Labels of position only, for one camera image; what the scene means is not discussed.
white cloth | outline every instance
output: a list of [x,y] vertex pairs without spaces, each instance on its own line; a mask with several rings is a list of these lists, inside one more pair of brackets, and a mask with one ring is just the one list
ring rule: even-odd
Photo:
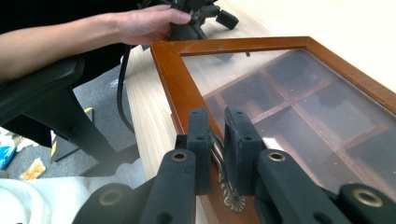
[[0,179],[0,223],[69,224],[91,194],[102,186],[120,183],[135,189],[144,182],[140,159],[122,164],[112,176]]

wooden table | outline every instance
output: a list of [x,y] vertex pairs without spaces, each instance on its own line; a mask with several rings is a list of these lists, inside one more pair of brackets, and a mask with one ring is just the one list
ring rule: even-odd
[[[234,14],[232,31],[206,20],[209,38],[310,35],[388,89],[396,92],[396,15],[390,1],[236,1],[217,5]],[[147,179],[156,175],[163,154],[174,148],[171,110],[149,50],[131,52],[126,78],[139,152]],[[215,217],[208,217],[210,222]],[[198,206],[197,223],[206,223]]]

glass pane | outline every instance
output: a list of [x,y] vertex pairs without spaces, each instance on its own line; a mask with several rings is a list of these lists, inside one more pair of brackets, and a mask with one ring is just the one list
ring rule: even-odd
[[396,201],[396,118],[304,49],[183,58],[223,130],[243,109],[265,145],[320,186],[364,183]]

gray carpet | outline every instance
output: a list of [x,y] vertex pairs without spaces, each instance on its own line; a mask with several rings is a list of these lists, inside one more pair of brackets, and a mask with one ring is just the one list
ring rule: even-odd
[[[134,135],[126,128],[117,109],[117,83],[120,67],[74,89],[83,108],[93,107],[93,122],[117,151],[136,144]],[[123,91],[123,107],[126,117],[131,118],[126,90]],[[93,167],[97,161],[78,150],[61,161],[50,163],[50,148],[26,147],[17,153],[7,167],[9,178],[19,179],[35,159],[40,158],[46,166],[41,178],[80,175]]]

person's arm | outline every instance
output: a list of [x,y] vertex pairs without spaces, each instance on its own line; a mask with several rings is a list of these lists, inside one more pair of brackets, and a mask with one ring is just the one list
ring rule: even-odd
[[170,34],[170,22],[184,24],[190,19],[187,13],[157,6],[0,35],[0,83],[103,46],[165,40]]

